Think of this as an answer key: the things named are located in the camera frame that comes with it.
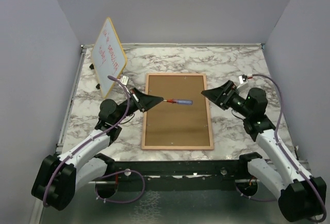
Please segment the pink picture frame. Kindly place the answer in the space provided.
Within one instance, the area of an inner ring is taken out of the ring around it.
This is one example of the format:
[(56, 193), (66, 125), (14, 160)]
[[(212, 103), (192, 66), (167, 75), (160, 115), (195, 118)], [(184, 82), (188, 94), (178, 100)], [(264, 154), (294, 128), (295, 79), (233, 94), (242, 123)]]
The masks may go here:
[(214, 148), (205, 74), (148, 73), (145, 92), (164, 99), (192, 100), (193, 104), (163, 102), (145, 112), (141, 148), (144, 150), (212, 150)]

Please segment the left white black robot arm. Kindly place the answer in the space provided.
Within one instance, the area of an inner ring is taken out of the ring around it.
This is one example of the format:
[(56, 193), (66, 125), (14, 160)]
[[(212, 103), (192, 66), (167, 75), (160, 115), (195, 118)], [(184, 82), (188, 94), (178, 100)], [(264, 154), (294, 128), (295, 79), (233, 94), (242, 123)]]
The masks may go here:
[(87, 138), (58, 156), (49, 155), (41, 163), (31, 194), (45, 206), (59, 211), (72, 201), (76, 191), (91, 180), (108, 180), (113, 176), (113, 160), (100, 154), (119, 136), (120, 122), (136, 111), (146, 112), (164, 98), (147, 95), (133, 88), (125, 92), (127, 99), (117, 104), (112, 99), (101, 102), (98, 122)]

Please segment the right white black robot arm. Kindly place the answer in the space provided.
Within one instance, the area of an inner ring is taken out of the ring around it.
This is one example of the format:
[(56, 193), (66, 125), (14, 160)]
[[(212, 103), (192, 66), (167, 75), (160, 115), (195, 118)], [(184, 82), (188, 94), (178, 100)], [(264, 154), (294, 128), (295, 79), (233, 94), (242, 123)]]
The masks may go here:
[(274, 195), (288, 221), (325, 221), (327, 185), (321, 177), (314, 177), (306, 170), (280, 139), (278, 128), (266, 115), (268, 100), (265, 91), (251, 88), (247, 97), (242, 98), (235, 84), (228, 81), (201, 93), (219, 108), (241, 114), (246, 133), (274, 165), (270, 167), (260, 156), (255, 156), (237, 165), (238, 175), (256, 177)]

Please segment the blue red screwdriver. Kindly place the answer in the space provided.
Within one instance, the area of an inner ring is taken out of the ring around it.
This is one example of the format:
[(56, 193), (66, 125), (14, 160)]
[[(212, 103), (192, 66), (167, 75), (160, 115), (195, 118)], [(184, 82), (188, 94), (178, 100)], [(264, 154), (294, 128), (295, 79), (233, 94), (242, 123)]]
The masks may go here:
[(171, 104), (177, 104), (177, 105), (192, 105), (192, 100), (185, 100), (185, 99), (164, 99), (163, 102), (171, 103)]

